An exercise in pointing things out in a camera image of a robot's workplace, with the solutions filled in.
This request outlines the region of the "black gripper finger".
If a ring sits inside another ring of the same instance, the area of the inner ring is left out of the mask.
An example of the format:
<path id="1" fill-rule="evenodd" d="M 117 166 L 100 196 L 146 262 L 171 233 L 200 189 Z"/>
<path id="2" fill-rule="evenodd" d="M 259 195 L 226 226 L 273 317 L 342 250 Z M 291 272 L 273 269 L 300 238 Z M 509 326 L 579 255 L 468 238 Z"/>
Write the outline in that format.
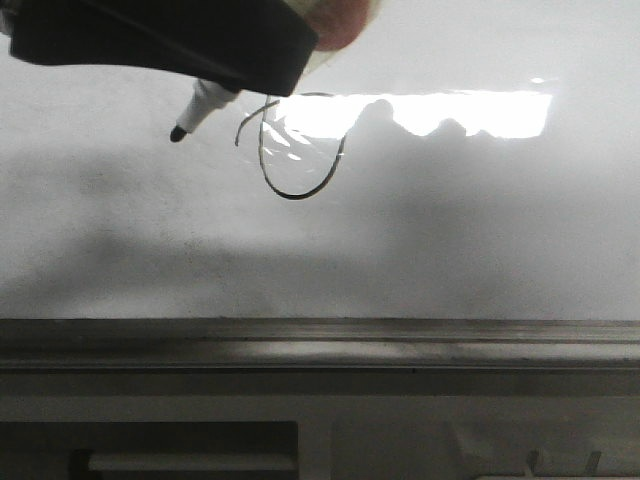
<path id="1" fill-rule="evenodd" d="M 283 1 L 23 1 L 9 52 L 42 66 L 142 67 L 288 96 L 317 42 Z"/>

